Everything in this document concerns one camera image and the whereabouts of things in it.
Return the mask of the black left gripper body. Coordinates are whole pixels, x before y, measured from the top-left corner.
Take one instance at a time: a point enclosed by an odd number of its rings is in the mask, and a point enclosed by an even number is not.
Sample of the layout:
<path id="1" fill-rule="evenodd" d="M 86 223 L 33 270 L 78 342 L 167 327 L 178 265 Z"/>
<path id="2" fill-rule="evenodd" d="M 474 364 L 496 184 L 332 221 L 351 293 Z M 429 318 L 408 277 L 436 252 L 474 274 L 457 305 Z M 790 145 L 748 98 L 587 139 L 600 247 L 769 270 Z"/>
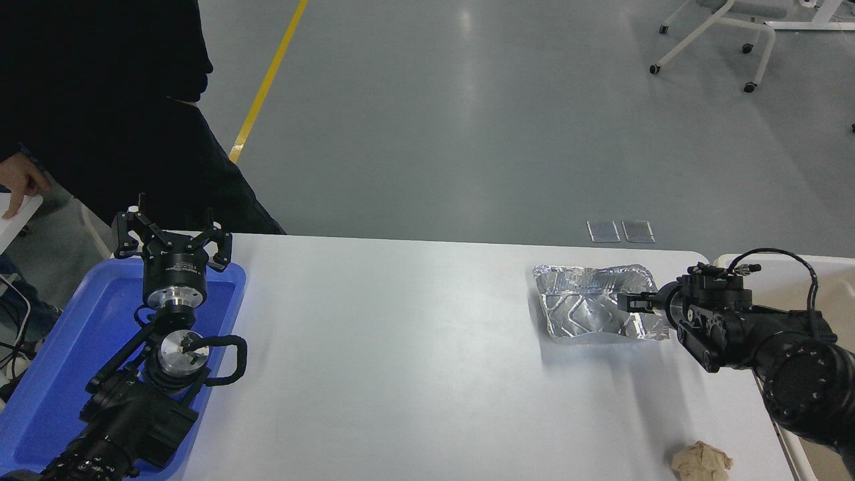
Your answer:
<path id="1" fill-rule="evenodd" d="M 160 292 L 171 287 L 189 287 L 206 292 L 206 266 L 210 256 L 204 249 L 187 250 L 187 244 L 174 241 L 163 245 L 158 240 L 142 250 L 144 262 L 143 292 Z"/>

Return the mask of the person's hand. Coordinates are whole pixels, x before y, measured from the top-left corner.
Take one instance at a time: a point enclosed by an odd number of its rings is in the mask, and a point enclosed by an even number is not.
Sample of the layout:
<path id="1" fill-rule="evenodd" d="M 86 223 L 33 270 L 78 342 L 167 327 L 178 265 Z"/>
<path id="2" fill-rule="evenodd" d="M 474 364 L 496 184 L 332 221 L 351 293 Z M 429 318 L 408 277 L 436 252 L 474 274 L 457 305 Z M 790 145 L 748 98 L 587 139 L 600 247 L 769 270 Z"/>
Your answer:
<path id="1" fill-rule="evenodd" d="M 1 162 L 1 183 L 10 191 L 9 206 L 2 216 L 5 220 L 19 213 L 25 197 L 52 189 L 45 174 L 23 152 L 16 152 Z"/>

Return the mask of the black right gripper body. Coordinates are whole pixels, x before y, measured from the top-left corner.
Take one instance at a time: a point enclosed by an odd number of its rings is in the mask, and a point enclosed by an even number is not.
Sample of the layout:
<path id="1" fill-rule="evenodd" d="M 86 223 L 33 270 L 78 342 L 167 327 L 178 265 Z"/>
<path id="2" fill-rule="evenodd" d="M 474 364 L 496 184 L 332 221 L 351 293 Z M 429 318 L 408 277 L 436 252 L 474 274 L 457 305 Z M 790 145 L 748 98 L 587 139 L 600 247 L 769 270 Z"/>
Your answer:
<path id="1" fill-rule="evenodd" d="M 666 320 L 668 325 L 677 325 L 677 320 L 674 319 L 672 313 L 674 307 L 674 299 L 677 295 L 677 281 L 671 281 L 659 289 L 656 294 L 656 313 Z"/>

